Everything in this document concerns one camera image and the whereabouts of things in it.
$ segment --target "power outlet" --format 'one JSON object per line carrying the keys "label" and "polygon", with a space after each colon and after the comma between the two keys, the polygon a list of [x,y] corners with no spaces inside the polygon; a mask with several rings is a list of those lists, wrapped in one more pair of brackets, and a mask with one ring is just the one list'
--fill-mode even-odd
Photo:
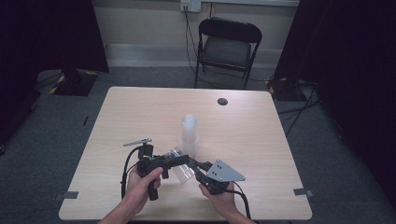
{"label": "power outlet", "polygon": [[180,11],[201,12],[201,1],[180,0]]}

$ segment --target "chair seat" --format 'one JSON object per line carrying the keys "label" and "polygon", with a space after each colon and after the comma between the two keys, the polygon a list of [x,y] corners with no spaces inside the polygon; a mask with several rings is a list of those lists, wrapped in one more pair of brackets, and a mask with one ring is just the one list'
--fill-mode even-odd
{"label": "chair seat", "polygon": [[249,43],[210,36],[206,40],[201,60],[247,69],[250,51]]}

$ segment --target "light wood table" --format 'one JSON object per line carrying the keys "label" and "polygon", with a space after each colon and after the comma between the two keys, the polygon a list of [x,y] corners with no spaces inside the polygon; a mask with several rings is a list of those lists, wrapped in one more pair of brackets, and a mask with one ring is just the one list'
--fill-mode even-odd
{"label": "light wood table", "polygon": [[[228,100],[219,105],[218,99]],[[271,95],[266,91],[223,91],[113,87],[106,96],[59,216],[64,220],[101,219],[120,201],[123,165],[136,146],[124,143],[152,138],[154,154],[178,145],[181,119],[198,118],[198,161],[216,159],[246,177],[238,182],[247,195],[252,219],[309,219],[311,208]],[[137,153],[130,164],[137,161]],[[180,185],[172,170],[148,201],[140,220],[223,220],[201,194],[193,177]],[[240,196],[238,209],[245,214]]]}

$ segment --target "person's right hand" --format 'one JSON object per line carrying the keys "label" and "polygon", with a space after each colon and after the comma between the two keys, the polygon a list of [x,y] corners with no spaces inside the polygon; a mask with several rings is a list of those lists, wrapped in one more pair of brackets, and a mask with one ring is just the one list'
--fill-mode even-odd
{"label": "person's right hand", "polygon": [[[199,188],[202,194],[213,203],[216,208],[216,211],[224,217],[230,224],[239,223],[239,224],[250,224],[254,223],[252,220],[248,219],[244,215],[242,215],[235,205],[235,197],[233,193],[224,192],[217,195],[211,195],[207,188],[204,185],[200,184]],[[233,190],[234,185],[233,182],[227,187],[227,190]]]}

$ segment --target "wall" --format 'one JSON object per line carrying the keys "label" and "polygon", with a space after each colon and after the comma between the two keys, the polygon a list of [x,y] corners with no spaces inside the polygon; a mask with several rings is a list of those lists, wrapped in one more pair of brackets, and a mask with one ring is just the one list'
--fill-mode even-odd
{"label": "wall", "polygon": [[[186,18],[179,10],[179,1],[93,0],[93,5],[105,43],[186,46]],[[295,11],[296,7],[203,2],[201,13],[189,13],[188,18],[195,44],[199,22],[210,17],[210,13],[212,17],[255,24],[263,33],[258,58],[266,54],[264,57],[275,57],[273,63],[276,63]]]}

